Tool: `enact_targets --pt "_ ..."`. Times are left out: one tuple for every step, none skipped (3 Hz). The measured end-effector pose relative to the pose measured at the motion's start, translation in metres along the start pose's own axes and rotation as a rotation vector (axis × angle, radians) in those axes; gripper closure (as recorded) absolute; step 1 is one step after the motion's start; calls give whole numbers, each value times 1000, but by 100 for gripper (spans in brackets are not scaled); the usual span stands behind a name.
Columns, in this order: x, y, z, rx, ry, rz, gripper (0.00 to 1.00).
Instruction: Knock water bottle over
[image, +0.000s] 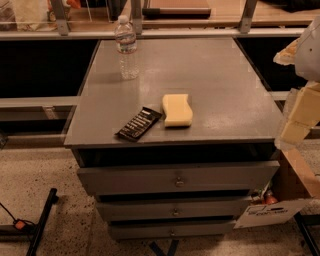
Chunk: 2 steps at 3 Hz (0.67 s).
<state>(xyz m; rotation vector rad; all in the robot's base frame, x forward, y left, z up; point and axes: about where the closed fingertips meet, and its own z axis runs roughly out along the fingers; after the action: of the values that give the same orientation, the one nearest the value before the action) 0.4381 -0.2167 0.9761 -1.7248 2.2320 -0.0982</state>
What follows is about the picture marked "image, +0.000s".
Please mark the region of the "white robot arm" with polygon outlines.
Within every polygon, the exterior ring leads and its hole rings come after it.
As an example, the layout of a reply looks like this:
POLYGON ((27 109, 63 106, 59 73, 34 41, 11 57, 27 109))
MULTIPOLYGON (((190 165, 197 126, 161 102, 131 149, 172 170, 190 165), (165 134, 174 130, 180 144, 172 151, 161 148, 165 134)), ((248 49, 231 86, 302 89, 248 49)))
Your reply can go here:
POLYGON ((280 150, 300 144, 320 122, 320 17, 317 16, 301 36, 278 52, 273 61, 293 65, 297 76, 307 84, 292 90, 285 102, 284 117, 275 139, 280 150))

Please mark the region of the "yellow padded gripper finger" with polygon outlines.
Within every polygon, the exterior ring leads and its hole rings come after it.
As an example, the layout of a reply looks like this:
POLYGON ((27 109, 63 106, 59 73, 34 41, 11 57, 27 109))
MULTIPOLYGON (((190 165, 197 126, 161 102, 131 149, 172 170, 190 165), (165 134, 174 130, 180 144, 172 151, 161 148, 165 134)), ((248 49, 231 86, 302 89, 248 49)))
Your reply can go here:
POLYGON ((320 83, 309 81, 300 90, 292 89, 285 102, 275 146, 290 150, 299 145, 320 122, 320 83))
POLYGON ((295 39, 288 46, 278 52, 274 56, 273 62, 284 66, 294 65, 298 42, 299 40, 295 39))

